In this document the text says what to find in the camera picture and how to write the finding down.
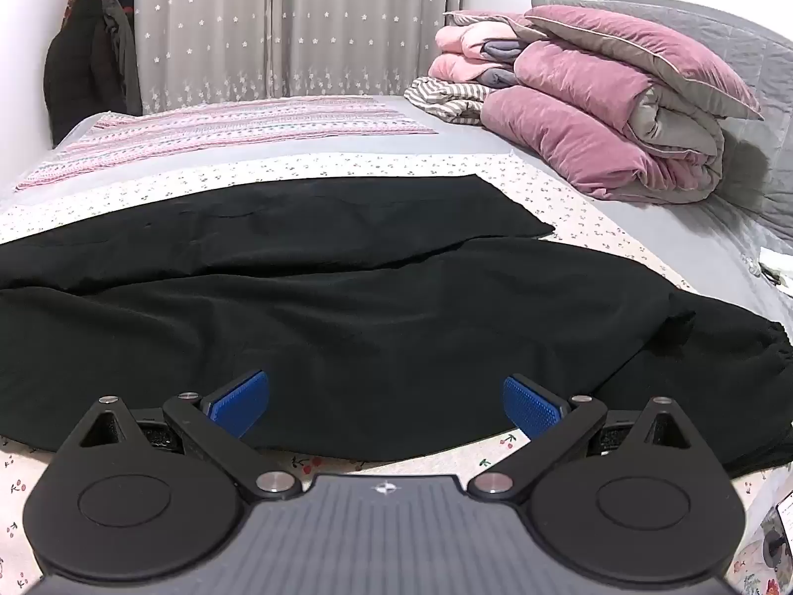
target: ribbed gray surface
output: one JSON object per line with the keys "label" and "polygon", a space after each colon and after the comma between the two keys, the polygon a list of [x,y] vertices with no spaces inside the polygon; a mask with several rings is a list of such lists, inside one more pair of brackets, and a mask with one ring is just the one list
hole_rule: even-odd
{"label": "ribbed gray surface", "polygon": [[[45,580],[34,595],[113,590]],[[678,595],[727,595],[712,581]],[[508,506],[448,476],[319,476],[304,496],[259,504],[220,554],[125,595],[601,595],[546,557]]]}

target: cherry print sheet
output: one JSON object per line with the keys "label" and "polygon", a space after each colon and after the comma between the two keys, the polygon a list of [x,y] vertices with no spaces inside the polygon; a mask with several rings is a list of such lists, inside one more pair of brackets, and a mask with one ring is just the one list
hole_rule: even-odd
{"label": "cherry print sheet", "polygon": [[[39,204],[12,204],[0,215],[0,242],[11,241],[139,204],[213,188],[264,180],[344,176],[464,176],[477,174],[556,227],[548,239],[603,250],[649,266],[686,290],[693,290],[634,238],[567,184],[514,154],[300,154],[172,170],[122,181]],[[324,459],[267,452],[309,484],[318,472],[369,475],[457,475],[461,484],[528,442],[515,430],[450,451],[399,463]],[[22,529],[25,498],[51,456],[0,439],[0,595],[20,593],[41,575]],[[762,473],[735,481],[744,504],[752,501]]]}

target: gray bed sheet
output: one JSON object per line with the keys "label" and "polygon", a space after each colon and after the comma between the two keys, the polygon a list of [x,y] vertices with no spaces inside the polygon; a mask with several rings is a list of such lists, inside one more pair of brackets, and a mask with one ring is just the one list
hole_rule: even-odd
{"label": "gray bed sheet", "polygon": [[[402,97],[378,97],[378,100],[432,127],[438,134],[316,138],[201,150],[148,159],[133,168],[75,177],[58,184],[58,196],[165,170],[311,152],[503,154],[514,151],[532,166],[561,179],[536,154],[514,146],[482,127],[443,122],[410,105]],[[53,193],[48,187],[18,192],[17,200],[25,203],[46,200]],[[675,206],[597,200],[594,203],[620,228],[673,267],[697,291],[779,322],[784,325],[788,337],[793,339],[793,298],[777,291],[763,276],[752,273],[752,268],[755,268],[752,260],[756,260],[761,246],[785,254],[793,254],[793,247],[776,238],[767,228],[752,222],[743,211],[713,195],[697,204]]]}

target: blue gripper pad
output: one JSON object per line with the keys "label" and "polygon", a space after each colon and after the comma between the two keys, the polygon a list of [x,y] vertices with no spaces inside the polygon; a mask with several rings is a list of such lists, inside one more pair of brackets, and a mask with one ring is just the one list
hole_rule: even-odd
{"label": "blue gripper pad", "polygon": [[554,427],[566,413],[512,376],[504,381],[502,402],[507,417],[530,440]]}
{"label": "blue gripper pad", "polygon": [[259,371],[228,389],[212,401],[206,415],[239,439],[267,411],[270,382],[267,374]]}

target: gray curtain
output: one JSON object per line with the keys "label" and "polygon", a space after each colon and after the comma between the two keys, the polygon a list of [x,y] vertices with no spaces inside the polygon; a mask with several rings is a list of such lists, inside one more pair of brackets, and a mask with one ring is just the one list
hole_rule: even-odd
{"label": "gray curtain", "polygon": [[399,94],[460,0],[136,0],[144,111],[320,94]]}

